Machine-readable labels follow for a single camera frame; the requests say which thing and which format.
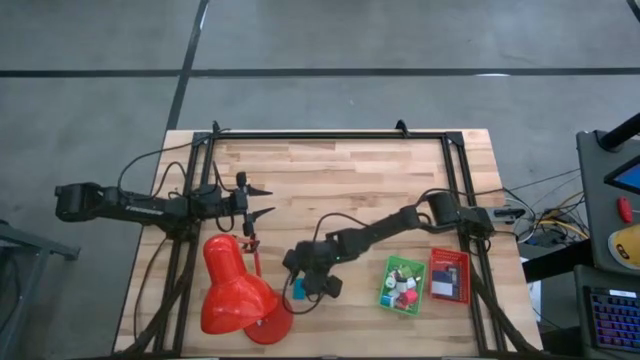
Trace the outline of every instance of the blue block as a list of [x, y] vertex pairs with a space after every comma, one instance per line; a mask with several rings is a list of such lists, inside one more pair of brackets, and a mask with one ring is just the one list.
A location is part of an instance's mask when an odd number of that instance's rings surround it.
[[304, 300], [305, 298], [302, 279], [296, 279], [296, 282], [293, 284], [293, 298], [296, 300]]
[[442, 282], [446, 284], [452, 284], [451, 273], [448, 271], [434, 271], [431, 274], [431, 281]]

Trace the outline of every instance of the red button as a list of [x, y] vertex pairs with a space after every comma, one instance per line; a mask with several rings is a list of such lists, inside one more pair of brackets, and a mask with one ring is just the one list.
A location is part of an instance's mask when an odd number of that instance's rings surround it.
[[618, 198], [618, 214], [623, 222], [631, 224], [633, 222], [633, 211], [631, 210], [631, 203], [626, 197]]

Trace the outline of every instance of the keyboard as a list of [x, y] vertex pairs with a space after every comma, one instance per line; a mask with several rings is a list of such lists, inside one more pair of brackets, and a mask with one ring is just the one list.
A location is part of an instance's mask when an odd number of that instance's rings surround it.
[[635, 292], [586, 288], [595, 347], [640, 353], [640, 307]]

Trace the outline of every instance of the red desk lamp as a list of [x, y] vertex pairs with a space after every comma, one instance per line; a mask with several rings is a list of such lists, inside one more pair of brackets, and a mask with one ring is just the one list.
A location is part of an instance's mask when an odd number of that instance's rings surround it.
[[[236, 238], [216, 235], [204, 244], [203, 254], [212, 286], [202, 304], [202, 331], [223, 334], [244, 329], [262, 345], [282, 340], [291, 329], [293, 315], [269, 284], [247, 273]], [[255, 259], [259, 269], [257, 255]]]

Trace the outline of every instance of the computer monitor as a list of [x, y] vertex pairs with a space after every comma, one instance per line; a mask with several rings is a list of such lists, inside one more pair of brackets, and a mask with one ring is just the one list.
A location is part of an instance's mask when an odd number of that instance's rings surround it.
[[640, 195], [640, 156], [605, 176], [604, 182]]

